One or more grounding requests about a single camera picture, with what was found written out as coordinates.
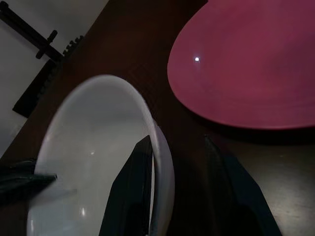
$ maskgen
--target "black object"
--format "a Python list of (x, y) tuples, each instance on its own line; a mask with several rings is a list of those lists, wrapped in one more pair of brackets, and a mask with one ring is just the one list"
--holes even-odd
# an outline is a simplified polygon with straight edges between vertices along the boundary
[(83, 36), (80, 36), (75, 39), (75, 42), (71, 41), (70, 44), (67, 45), (66, 50), (63, 52), (63, 58), (61, 61), (54, 63), (52, 60), (48, 60), (46, 62), (26, 91), (15, 103), (13, 107), (15, 112), (26, 118), (31, 115), (40, 98), (45, 94), (47, 88), (51, 85), (52, 81), (62, 69), (64, 61), (70, 57), (82, 39)]
[(19, 100), (15, 103), (13, 107), (15, 112), (26, 118), (31, 115), (37, 105), (37, 94), (44, 86), (45, 81), (49, 79), (49, 74), (51, 74), (54, 68), (56, 68), (56, 64), (52, 60), (48, 60)]
[(29, 160), (0, 167), (0, 206), (28, 200), (57, 179), (34, 175), (35, 164), (35, 160)]
[(222, 154), (206, 135), (212, 206), (221, 235), (281, 236), (254, 179), (233, 155)]
[(116, 177), (107, 201), (99, 236), (144, 236), (149, 232), (152, 146), (138, 142)]
[(15, 14), (4, 1), (0, 2), (0, 19), (39, 49), (39, 52), (36, 54), (37, 59), (40, 59), (44, 54), (54, 62), (62, 59), (62, 55), (50, 46), (50, 43), (57, 35), (56, 30), (53, 30), (48, 39), (45, 39), (21, 17)]

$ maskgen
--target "white bowl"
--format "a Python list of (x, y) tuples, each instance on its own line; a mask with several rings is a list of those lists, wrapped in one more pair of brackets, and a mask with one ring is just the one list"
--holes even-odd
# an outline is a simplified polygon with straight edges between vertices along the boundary
[(78, 86), (53, 118), (35, 173), (58, 179), (30, 202), (28, 235), (98, 236), (112, 183), (147, 135), (155, 179), (149, 235), (165, 235), (175, 189), (167, 141), (137, 90), (111, 75)]

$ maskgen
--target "white wall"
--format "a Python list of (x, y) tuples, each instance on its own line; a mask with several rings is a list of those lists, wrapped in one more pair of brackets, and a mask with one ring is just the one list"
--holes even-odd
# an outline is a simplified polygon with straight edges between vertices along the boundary
[[(10, 9), (44, 37), (58, 35), (52, 46), (61, 53), (70, 40), (85, 35), (108, 0), (6, 0)], [(26, 118), (12, 111), (47, 57), (0, 20), (0, 157)]]

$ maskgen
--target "red plate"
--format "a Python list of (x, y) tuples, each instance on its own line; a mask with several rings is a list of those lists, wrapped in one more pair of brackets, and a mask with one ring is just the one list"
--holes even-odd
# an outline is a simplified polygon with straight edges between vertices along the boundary
[(176, 97), (222, 124), (315, 125), (315, 1), (218, 0), (178, 35), (168, 62)]

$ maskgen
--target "dark table surface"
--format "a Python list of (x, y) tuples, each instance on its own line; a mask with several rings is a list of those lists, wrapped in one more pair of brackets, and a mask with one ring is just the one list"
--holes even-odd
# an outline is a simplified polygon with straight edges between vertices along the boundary
[[(181, 105), (169, 87), (171, 47), (185, 23), (205, 3), (110, 0), (0, 164), (36, 158), (64, 98), (91, 76), (113, 74), (139, 90), (168, 140), (176, 179), (169, 235), (216, 235), (205, 159), (204, 134), (208, 133), (224, 151), (233, 152), (259, 184), (284, 236), (313, 236), (314, 142), (306, 144), (304, 133), (247, 132), (205, 121)], [(299, 145), (293, 145), (293, 139)], [(0, 234), (25, 235), (26, 220), (27, 203), (0, 209)]]

